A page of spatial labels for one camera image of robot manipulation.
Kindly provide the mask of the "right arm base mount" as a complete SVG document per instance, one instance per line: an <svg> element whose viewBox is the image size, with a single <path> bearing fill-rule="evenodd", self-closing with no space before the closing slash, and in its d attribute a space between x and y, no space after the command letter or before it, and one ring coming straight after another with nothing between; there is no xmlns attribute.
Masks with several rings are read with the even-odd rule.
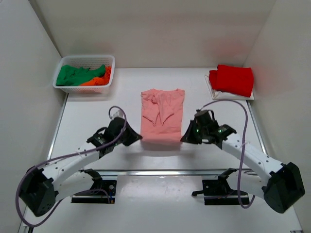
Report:
<svg viewBox="0 0 311 233"><path fill-rule="evenodd" d="M250 205L254 198L248 193L241 192L238 196L237 189L227 181L231 174L237 174L238 170L229 168L227 170L199 170L196 175L202 176L202 190L193 191L191 196L204 197L204 205Z"/></svg>

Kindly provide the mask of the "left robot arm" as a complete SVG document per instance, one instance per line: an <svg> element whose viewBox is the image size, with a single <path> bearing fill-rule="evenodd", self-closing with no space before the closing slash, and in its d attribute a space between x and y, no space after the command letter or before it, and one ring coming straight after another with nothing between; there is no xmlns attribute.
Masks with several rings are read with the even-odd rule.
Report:
<svg viewBox="0 0 311 233"><path fill-rule="evenodd" d="M18 196L36 217L45 215L56 202L76 193L97 193L102 187L100 174L85 166L98 161L122 144L130 146L142 139L121 117L110 121L78 148L77 155L56 159L28 172Z"/></svg>

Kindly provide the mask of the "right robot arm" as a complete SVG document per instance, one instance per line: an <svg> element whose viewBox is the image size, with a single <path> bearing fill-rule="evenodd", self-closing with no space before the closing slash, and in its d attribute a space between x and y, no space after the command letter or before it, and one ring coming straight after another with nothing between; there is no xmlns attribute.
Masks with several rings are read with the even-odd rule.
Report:
<svg viewBox="0 0 311 233"><path fill-rule="evenodd" d="M253 171L250 174L229 168L216 179L203 180L203 189L194 191L192 195L204 194L208 205L216 205L220 198L243 193L265 200L271 209L282 214L305 195L297 165L282 163L243 142L235 129L218 124L212 110L196 111L181 142L214 144Z"/></svg>

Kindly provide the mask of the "pink t-shirt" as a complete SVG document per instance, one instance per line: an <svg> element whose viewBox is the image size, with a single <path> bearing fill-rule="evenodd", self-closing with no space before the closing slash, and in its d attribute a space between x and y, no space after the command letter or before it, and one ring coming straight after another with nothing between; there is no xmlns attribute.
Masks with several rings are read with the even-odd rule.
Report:
<svg viewBox="0 0 311 233"><path fill-rule="evenodd" d="M184 98L182 89L141 92L140 134L143 142L180 143Z"/></svg>

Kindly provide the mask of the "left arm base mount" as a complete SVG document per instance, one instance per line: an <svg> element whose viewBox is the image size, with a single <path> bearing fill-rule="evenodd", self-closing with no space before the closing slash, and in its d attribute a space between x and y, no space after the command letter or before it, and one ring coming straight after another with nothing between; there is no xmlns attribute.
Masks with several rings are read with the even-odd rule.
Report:
<svg viewBox="0 0 311 233"><path fill-rule="evenodd" d="M117 176L102 176L99 172L87 169L83 173L92 177L90 189L81 191L71 197L71 203L114 204L117 188Z"/></svg>

